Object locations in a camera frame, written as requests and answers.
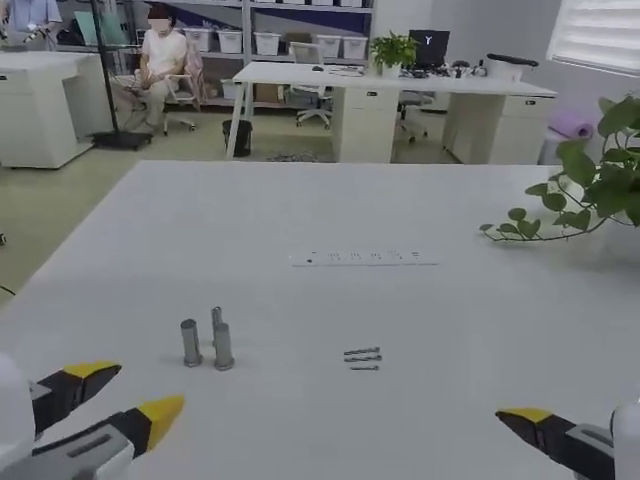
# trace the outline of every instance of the window blind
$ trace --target window blind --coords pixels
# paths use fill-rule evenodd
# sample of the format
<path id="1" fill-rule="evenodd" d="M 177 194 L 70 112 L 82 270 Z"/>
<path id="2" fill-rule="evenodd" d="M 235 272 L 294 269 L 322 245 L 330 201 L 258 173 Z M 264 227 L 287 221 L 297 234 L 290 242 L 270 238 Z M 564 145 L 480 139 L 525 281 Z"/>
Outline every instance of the window blind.
<path id="1" fill-rule="evenodd" d="M 640 0 L 563 0 L 547 58 L 640 76 Z"/>

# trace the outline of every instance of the power strip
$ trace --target power strip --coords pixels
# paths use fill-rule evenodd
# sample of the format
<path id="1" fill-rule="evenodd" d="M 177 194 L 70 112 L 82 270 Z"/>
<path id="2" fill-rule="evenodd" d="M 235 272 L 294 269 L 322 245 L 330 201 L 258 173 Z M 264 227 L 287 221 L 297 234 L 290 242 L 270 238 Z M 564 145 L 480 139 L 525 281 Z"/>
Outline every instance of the power strip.
<path id="1" fill-rule="evenodd" d="M 289 256 L 294 267 L 400 267 L 440 265 L 420 250 L 300 252 Z"/>

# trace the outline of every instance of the metal pin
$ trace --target metal pin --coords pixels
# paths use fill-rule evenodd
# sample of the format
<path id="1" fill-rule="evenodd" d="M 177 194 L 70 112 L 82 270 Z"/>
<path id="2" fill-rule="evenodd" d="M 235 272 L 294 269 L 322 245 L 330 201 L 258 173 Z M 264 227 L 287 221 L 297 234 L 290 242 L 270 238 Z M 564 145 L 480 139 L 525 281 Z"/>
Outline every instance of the metal pin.
<path id="1" fill-rule="evenodd" d="M 235 360 L 231 355 L 231 336 L 229 335 L 229 325 L 219 323 L 214 330 L 216 342 L 216 361 L 213 366 L 217 370 L 225 371 L 233 367 Z"/>
<path id="2" fill-rule="evenodd" d="M 345 362 L 380 362 L 382 361 L 382 355 L 376 355 L 375 357 L 360 357 L 360 358 L 345 358 Z"/>
<path id="3" fill-rule="evenodd" d="M 216 346 L 216 325 L 222 323 L 222 309 L 220 307 L 216 307 L 211 310 L 211 326 L 213 327 L 213 346 Z"/>
<path id="4" fill-rule="evenodd" d="M 200 345 L 198 343 L 198 326 L 193 319 L 180 324 L 182 343 L 184 344 L 184 364 L 187 367 L 197 367 L 202 363 Z"/>
<path id="5" fill-rule="evenodd" d="M 373 367 L 351 367 L 351 370 L 360 370 L 360 371 L 368 370 L 370 372 L 377 372 L 378 370 L 380 370 L 380 367 L 377 365 L 374 365 Z"/>
<path id="6" fill-rule="evenodd" d="M 362 350 L 351 350 L 344 352 L 345 355 L 362 355 L 363 353 L 380 353 L 380 347 L 363 348 Z"/>

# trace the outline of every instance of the desk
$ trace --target desk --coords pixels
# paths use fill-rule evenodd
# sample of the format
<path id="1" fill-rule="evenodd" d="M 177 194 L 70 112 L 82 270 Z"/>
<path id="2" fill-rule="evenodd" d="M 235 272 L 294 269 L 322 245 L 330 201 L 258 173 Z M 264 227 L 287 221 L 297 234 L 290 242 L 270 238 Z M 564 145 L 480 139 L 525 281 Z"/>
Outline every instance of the desk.
<path id="1" fill-rule="evenodd" d="M 98 55 L 0 53 L 0 163 L 59 168 L 91 148 L 88 135 L 110 130 Z"/>
<path id="2" fill-rule="evenodd" d="M 336 89 L 332 129 L 334 156 L 340 162 L 388 163 L 399 93 L 414 90 L 452 94 L 444 146 L 463 163 L 535 165 L 556 95 L 527 83 L 490 78 L 387 79 L 332 73 L 340 67 L 325 66 L 324 72 L 314 72 L 312 68 L 302 64 L 252 62 L 234 77 L 240 87 L 227 158 L 232 157 L 235 148 L 244 93 L 254 83 L 324 85 Z M 246 119 L 251 110 L 251 105 L 246 105 Z"/>
<path id="3" fill-rule="evenodd" d="M 640 281 L 477 235 L 514 204 L 538 205 L 522 189 L 546 173 L 142 162 L 5 306 L 0 350 L 31 378 L 124 365 L 46 441 L 184 392 L 128 480 L 569 478 L 493 413 L 533 405 L 606 425 L 637 398 Z M 422 248 L 441 265 L 291 267 L 307 248 Z M 228 372 L 212 367 L 216 305 Z M 194 369 L 185 318 L 205 356 Z M 368 346 L 382 348 L 381 370 L 349 371 L 342 352 Z"/>

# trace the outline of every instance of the trash can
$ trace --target trash can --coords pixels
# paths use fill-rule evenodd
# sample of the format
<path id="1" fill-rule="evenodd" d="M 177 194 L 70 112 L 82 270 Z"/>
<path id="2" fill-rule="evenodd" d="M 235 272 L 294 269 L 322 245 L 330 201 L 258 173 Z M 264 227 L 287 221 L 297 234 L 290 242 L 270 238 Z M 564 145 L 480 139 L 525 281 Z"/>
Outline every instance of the trash can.
<path id="1" fill-rule="evenodd" d="M 238 124 L 238 136 L 236 137 L 236 148 L 234 157 L 246 157 L 251 154 L 251 131 L 253 126 L 247 120 L 240 120 Z M 224 144 L 229 147 L 229 135 L 231 134 L 231 120 L 222 122 L 222 133 L 224 134 Z"/>

